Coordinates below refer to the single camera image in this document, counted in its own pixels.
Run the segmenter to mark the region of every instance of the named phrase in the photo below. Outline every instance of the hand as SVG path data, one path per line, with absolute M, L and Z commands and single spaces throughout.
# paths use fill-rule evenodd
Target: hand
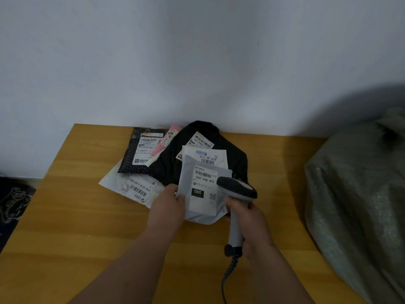
M 168 232 L 171 237 L 183 224 L 185 218 L 185 196 L 175 197 L 178 186 L 169 184 L 153 201 L 147 227 Z
M 261 248 L 275 246 L 266 217 L 255 204 L 250 203 L 249 208 L 246 208 L 230 197 L 225 203 L 236 214 L 240 231 L 245 238 L 242 251 L 249 260 Z

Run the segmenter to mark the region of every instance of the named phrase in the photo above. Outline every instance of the wall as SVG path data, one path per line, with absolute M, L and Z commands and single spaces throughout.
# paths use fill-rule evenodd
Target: wall
M 75 122 L 327 136 L 402 102 L 404 8 L 0 0 L 0 171 L 43 177 Z

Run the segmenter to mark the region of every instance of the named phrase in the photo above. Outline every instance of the black rectangle label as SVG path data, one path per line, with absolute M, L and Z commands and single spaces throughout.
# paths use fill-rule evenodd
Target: black rectangle label
M 200 197 L 200 198 L 204 198 L 204 191 L 199 190 L 199 189 L 191 188 L 191 195 L 196 196 L 196 197 Z

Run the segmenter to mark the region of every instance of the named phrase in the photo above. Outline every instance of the black cable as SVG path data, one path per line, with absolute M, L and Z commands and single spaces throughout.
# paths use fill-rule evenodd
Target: black cable
M 232 261 L 229 265 L 229 268 L 225 272 L 224 278 L 222 279 L 221 291 L 222 291 L 222 298 L 224 299 L 224 304 L 226 304 L 226 299 L 225 299 L 225 294 L 224 294 L 224 283 L 225 283 L 226 279 L 231 275 L 233 270 L 235 270 L 236 265 L 238 264 L 238 259 L 239 259 L 239 257 L 232 256 Z

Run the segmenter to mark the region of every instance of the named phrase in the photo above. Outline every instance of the wooden tabletop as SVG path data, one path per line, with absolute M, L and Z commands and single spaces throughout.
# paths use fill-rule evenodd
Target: wooden tabletop
M 0 302 L 66 303 L 118 258 L 149 210 L 98 183 L 123 157 L 131 127 L 76 124 L 0 255 Z M 223 133 L 249 160 L 249 182 L 274 240 L 316 303 L 363 303 L 327 265 L 302 222 L 303 165 L 319 138 Z M 186 221 L 171 244 L 154 303 L 222 303 L 229 224 Z M 225 283 L 228 303 L 256 303 L 249 263 Z

